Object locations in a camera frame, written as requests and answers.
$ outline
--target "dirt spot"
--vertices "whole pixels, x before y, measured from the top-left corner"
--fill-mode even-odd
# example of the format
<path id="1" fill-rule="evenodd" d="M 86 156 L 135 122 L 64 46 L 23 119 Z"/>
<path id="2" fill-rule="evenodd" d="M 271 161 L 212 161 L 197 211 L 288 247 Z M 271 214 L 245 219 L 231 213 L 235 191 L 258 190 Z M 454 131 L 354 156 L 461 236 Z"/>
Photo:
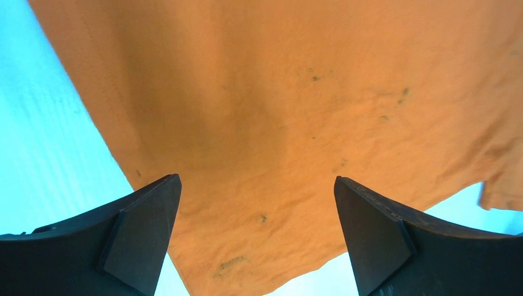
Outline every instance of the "dirt spot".
<path id="1" fill-rule="evenodd" d="M 342 158 L 342 161 L 340 162 L 340 166 L 338 166 L 337 168 L 333 168 L 333 169 L 332 169 L 332 172 L 333 172 L 333 173 L 338 172 L 338 170 L 339 170 L 340 168 L 343 168 L 343 167 L 345 166 L 345 164 L 347 164 L 347 161 L 348 161 L 347 159 Z"/>
<path id="2" fill-rule="evenodd" d="M 220 264 L 218 266 L 218 271 L 214 274 L 214 277 L 221 278 L 228 272 L 228 269 L 233 267 L 235 264 L 243 262 L 243 261 L 248 261 L 248 259 L 244 256 L 238 256 L 238 257 L 234 257 L 233 259 L 230 259 L 230 260 Z"/>

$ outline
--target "light blue surface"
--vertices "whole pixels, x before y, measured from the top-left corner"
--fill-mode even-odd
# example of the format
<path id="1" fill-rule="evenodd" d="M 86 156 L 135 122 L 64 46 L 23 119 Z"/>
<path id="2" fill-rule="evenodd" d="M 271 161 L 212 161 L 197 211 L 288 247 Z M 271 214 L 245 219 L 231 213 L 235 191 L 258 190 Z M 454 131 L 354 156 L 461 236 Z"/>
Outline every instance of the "light blue surface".
<path id="1" fill-rule="evenodd" d="M 0 234 L 31 232 L 132 191 L 22 0 L 0 1 L 0 126 Z M 523 232 L 523 213 L 481 209 L 480 190 L 466 188 L 427 213 Z M 188 295 L 168 256 L 156 295 Z M 270 295 L 357 295 L 348 254 Z"/>

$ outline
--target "dark stain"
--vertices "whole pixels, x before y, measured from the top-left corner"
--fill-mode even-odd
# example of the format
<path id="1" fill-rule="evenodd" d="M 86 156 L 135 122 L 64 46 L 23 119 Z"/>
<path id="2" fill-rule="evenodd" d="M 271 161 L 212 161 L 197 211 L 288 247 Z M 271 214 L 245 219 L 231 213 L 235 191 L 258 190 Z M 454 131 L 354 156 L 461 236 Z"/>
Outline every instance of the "dark stain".
<path id="1" fill-rule="evenodd" d="M 348 161 L 347 159 L 342 158 L 342 161 L 340 162 L 340 167 L 344 167 L 345 164 L 347 164 L 347 161 Z"/>
<path id="2" fill-rule="evenodd" d="M 246 260 L 246 258 L 243 256 L 235 257 L 233 259 L 230 259 L 227 262 L 220 264 L 220 270 L 226 270 L 227 268 L 230 268 L 232 265 L 235 265 L 236 263 L 242 262 L 245 260 Z"/>

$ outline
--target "orange cloth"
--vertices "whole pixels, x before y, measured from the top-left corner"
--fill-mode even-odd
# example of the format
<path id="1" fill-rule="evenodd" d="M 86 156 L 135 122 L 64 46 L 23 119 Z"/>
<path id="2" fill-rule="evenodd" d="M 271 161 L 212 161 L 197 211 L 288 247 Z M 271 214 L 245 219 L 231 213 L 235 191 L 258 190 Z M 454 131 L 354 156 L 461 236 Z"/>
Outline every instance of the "orange cloth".
<path id="1" fill-rule="evenodd" d="M 134 188 L 179 173 L 192 295 L 344 252 L 337 175 L 425 210 L 523 210 L 523 2 L 30 0 Z"/>

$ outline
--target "black plastic part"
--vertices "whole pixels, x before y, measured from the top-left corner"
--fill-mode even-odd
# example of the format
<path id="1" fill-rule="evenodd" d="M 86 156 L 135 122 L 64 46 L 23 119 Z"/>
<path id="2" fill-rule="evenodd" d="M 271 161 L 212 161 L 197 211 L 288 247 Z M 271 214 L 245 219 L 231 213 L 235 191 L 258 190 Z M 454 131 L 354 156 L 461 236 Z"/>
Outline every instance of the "black plastic part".
<path id="1" fill-rule="evenodd" d="M 361 296 L 523 294 L 523 237 L 449 223 L 348 178 L 334 195 Z"/>
<path id="2" fill-rule="evenodd" d="M 153 296 L 178 211 L 166 176 L 31 234 L 0 236 L 0 295 Z"/>

